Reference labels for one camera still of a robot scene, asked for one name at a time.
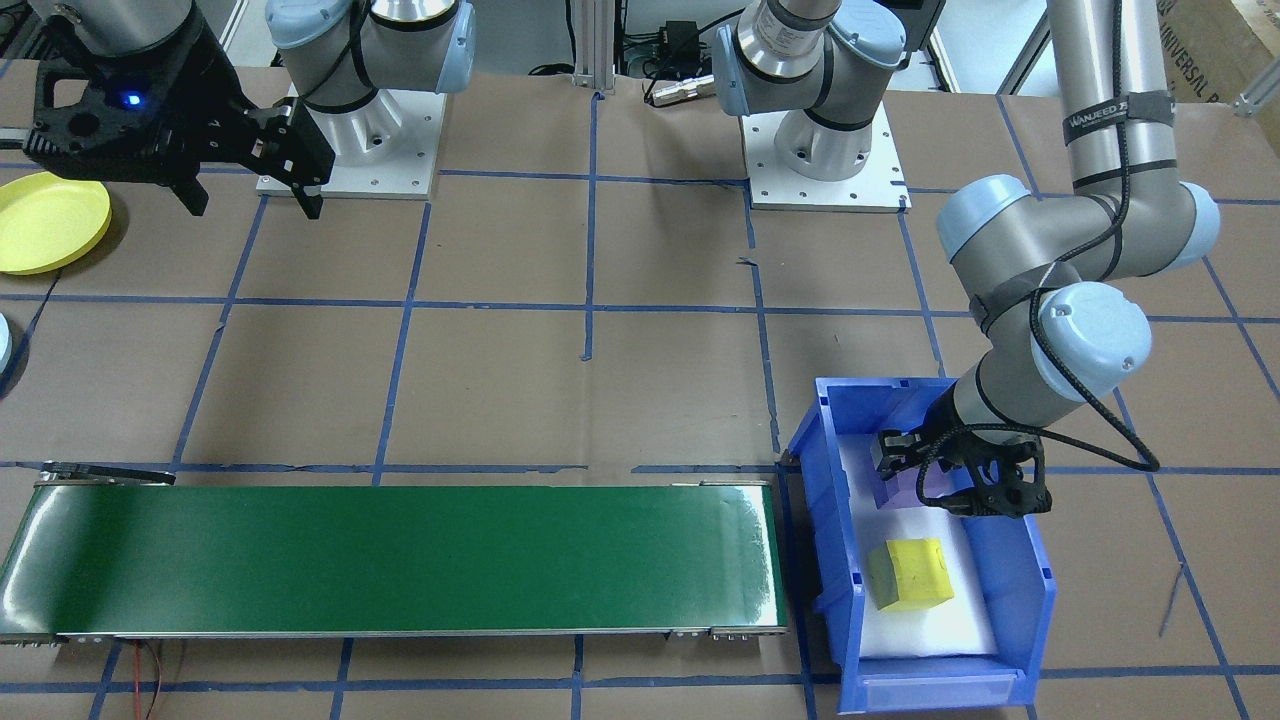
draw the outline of light blue joint cap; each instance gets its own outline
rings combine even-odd
[[[476,59],[475,27],[475,8],[463,0],[453,18],[453,37],[444,54],[444,64],[440,65],[436,92],[462,92],[471,85],[471,67]]]
[[[1082,282],[1044,296],[1044,337],[1057,356],[1094,396],[1103,396],[1138,372],[1151,355],[1151,324],[1119,290]],[[1071,383],[1029,338],[1032,357],[1044,383],[1073,402],[1084,402]]]
[[[270,0],[266,27],[276,47],[292,50],[329,32],[349,9],[351,0]]]
[[[13,334],[9,332],[9,320],[0,315],[0,374],[9,368],[9,357],[13,355]]]
[[[723,24],[716,31],[712,42],[712,73],[716,76],[716,97],[726,115],[740,118],[750,115],[746,106],[746,82],[742,79],[742,65],[733,51],[733,23]]]
[[[1192,193],[1192,200],[1196,201],[1196,223],[1192,225],[1192,236],[1187,240],[1187,245],[1183,246],[1183,251],[1178,254],[1178,258],[1172,263],[1165,265],[1160,273],[1190,265],[1208,255],[1208,251],[1213,250],[1213,245],[1217,242],[1219,231],[1222,229],[1222,214],[1219,211],[1217,202],[1213,202],[1208,191],[1189,182],[1184,182],[1183,187],[1187,188],[1187,192]]]
[[[938,238],[947,261],[992,218],[1028,195],[1023,181],[1012,176],[991,176],[961,187],[938,213]]]
[[[831,20],[832,36],[868,63],[895,69],[906,51],[906,29],[874,0],[845,0]]]

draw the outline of blue plastic bin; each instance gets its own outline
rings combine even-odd
[[[824,615],[842,669],[838,711],[1029,705],[1036,700],[1056,584],[1032,518],[964,519],[998,652],[991,656],[863,659],[868,588],[854,537],[837,436],[911,429],[951,384],[937,378],[819,378],[818,397],[788,451],[800,459],[813,515]],[[968,484],[963,473],[954,478]]]

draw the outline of connector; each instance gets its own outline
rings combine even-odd
[[[713,95],[716,95],[716,76],[695,77],[654,91],[653,106],[666,108]]]

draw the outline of white mounting plate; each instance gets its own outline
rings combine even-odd
[[[320,187],[323,197],[376,197],[384,200],[430,200],[435,160],[444,128],[447,95],[392,90],[392,96],[404,111],[407,132],[394,141],[387,159],[366,165],[343,165],[337,158],[328,184]],[[289,195],[288,186],[262,176],[257,179],[259,195]]]
[[[786,113],[742,118],[742,152],[751,179],[751,206],[762,210],[836,210],[897,213],[911,206],[902,164],[882,104],[872,120],[874,141],[863,172],[850,179],[824,182],[792,170],[773,147],[773,136]]]

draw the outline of yellow foam cube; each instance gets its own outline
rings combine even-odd
[[[927,610],[956,594],[938,538],[886,541],[872,550],[869,565],[881,610]]]

